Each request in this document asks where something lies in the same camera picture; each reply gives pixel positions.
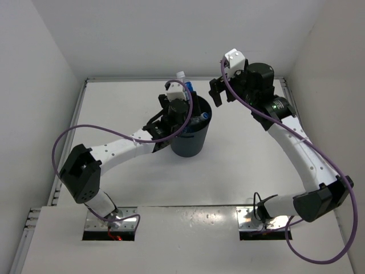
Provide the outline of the blue label bottle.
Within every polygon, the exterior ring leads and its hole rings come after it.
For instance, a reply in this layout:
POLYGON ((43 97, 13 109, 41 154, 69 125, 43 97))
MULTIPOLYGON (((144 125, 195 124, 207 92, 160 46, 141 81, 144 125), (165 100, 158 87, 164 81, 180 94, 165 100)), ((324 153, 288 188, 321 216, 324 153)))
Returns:
POLYGON ((185 83, 185 85, 187 86, 189 92, 194 92, 194 88, 193 88, 193 85, 192 85, 191 81, 188 81, 186 79, 186 75, 183 71, 177 72, 176 77, 177 77, 178 80, 185 83))

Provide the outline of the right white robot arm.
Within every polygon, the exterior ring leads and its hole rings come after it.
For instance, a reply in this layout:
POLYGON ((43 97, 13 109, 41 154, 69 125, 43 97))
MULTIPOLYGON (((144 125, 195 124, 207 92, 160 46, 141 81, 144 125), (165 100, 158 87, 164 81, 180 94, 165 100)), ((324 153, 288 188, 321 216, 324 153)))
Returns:
POLYGON ((353 197, 351 178, 320 152, 300 125, 294 108, 284 97, 274 93, 274 70, 265 63, 221 61, 221 77, 210 81, 209 94, 214 104, 238 100, 251 111, 253 118, 280 145, 296 169, 304 192, 285 196, 273 195, 261 200, 255 213, 261 222, 277 216, 299 216, 311 223, 353 197))

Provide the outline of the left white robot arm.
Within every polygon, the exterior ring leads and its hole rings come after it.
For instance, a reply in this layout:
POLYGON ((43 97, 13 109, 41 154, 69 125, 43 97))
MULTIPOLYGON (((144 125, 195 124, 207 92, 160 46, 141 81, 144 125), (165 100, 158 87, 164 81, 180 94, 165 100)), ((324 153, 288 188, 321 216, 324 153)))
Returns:
POLYGON ((78 204, 84 204, 99 220, 119 222, 117 207, 100 188, 101 177, 118 165, 138 156, 152 154, 175 144, 194 128, 200 116, 199 98, 194 91, 159 95, 161 111, 130 135, 101 146, 75 146, 60 169, 59 178, 78 204))

